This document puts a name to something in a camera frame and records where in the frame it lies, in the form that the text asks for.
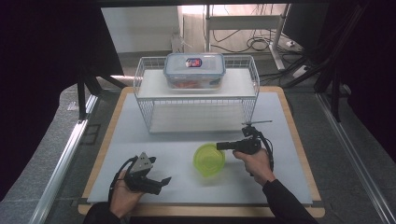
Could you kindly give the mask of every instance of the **container label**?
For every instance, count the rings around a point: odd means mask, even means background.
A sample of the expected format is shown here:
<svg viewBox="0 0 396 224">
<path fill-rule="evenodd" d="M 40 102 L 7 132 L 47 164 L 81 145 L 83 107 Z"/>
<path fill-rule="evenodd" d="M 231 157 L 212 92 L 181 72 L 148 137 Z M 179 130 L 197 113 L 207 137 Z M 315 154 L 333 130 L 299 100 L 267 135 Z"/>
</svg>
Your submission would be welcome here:
<svg viewBox="0 0 396 224">
<path fill-rule="evenodd" d="M 202 60 L 200 58 L 189 58 L 186 60 L 187 67 L 201 67 Z"/>
</svg>

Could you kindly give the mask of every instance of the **yellow bowl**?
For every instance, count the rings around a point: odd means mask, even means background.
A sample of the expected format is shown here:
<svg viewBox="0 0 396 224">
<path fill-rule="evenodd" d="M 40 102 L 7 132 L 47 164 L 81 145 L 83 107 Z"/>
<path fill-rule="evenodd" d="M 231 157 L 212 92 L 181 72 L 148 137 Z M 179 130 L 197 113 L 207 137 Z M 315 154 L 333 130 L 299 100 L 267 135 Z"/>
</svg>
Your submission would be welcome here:
<svg viewBox="0 0 396 224">
<path fill-rule="evenodd" d="M 193 159 L 194 167 L 204 177 L 217 174 L 223 168 L 224 162 L 224 152 L 217 150 L 214 143 L 207 143 L 198 147 Z"/>
</svg>

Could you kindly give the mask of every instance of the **wire rack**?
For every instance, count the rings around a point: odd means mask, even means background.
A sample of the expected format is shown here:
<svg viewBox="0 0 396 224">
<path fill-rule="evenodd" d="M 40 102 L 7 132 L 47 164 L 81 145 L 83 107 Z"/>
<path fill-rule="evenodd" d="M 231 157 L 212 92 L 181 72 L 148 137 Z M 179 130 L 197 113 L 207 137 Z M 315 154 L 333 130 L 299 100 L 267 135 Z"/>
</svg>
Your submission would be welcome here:
<svg viewBox="0 0 396 224">
<path fill-rule="evenodd" d="M 166 57 L 143 57 L 134 76 L 134 96 L 151 133 L 240 131 L 251 121 L 260 90 L 250 55 L 224 56 L 226 74 L 215 91 L 168 88 Z"/>
</svg>

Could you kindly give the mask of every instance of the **plastic food container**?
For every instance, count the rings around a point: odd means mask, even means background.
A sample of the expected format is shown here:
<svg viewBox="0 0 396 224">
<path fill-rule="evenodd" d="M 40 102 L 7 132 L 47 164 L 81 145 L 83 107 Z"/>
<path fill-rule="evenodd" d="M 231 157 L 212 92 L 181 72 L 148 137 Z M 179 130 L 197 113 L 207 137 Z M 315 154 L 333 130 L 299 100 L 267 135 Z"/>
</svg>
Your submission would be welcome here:
<svg viewBox="0 0 396 224">
<path fill-rule="evenodd" d="M 204 144 L 195 151 L 193 159 L 194 167 L 204 177 L 220 172 L 224 163 L 224 152 L 217 150 L 214 143 Z"/>
<path fill-rule="evenodd" d="M 172 89 L 215 90 L 225 74 L 224 57 L 218 53 L 171 53 L 163 73 Z"/>
</svg>

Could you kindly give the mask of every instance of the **desk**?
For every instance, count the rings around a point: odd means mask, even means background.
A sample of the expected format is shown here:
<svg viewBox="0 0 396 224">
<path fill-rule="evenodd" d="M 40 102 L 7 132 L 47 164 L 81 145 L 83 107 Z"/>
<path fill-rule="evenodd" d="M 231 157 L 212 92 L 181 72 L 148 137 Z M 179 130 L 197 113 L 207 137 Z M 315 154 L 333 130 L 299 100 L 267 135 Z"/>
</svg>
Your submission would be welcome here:
<svg viewBox="0 0 396 224">
<path fill-rule="evenodd" d="M 299 135 L 297 133 L 296 127 L 294 125 L 294 121 L 292 119 L 290 109 L 285 98 L 284 92 L 279 87 L 261 87 L 261 91 L 263 92 L 276 92 L 280 103 L 282 105 L 283 112 L 286 117 L 286 121 L 288 123 L 292 141 L 296 147 L 296 152 L 300 163 L 304 170 L 305 179 L 307 180 L 307 185 L 309 187 L 309 191 L 311 193 L 311 197 L 313 200 L 313 205 L 307 206 L 306 209 L 312 214 L 313 217 L 323 217 L 324 216 L 324 208 L 321 206 L 317 206 L 317 204 L 321 204 L 320 195 L 318 193 L 318 189 L 312 176 L 309 163 L 304 153 L 304 149 L 302 143 L 300 141 Z M 120 112 L 125 101 L 125 98 L 128 93 L 132 93 L 132 88 L 125 88 L 120 96 L 120 99 L 115 108 L 114 114 L 106 131 L 104 142 L 100 148 L 98 156 L 96 158 L 95 164 L 92 168 L 91 176 L 88 180 L 87 186 L 84 190 L 82 198 L 88 198 L 90 196 L 92 186 L 99 175 L 99 171 L 103 165 L 105 155 L 107 154 L 107 150 L 110 145 L 110 141 L 113 137 L 117 121 L 120 117 Z M 147 204 L 147 205 L 139 205 L 134 210 L 135 216 L 143 216 L 143 217 L 271 217 L 273 214 L 271 213 L 269 207 L 262 206 L 244 206 L 244 205 L 210 205 L 210 206 L 198 206 L 196 205 L 164 205 L 164 204 Z M 86 214 L 90 209 L 90 205 L 88 204 L 80 204 L 78 206 L 78 211 L 81 214 Z"/>
</svg>

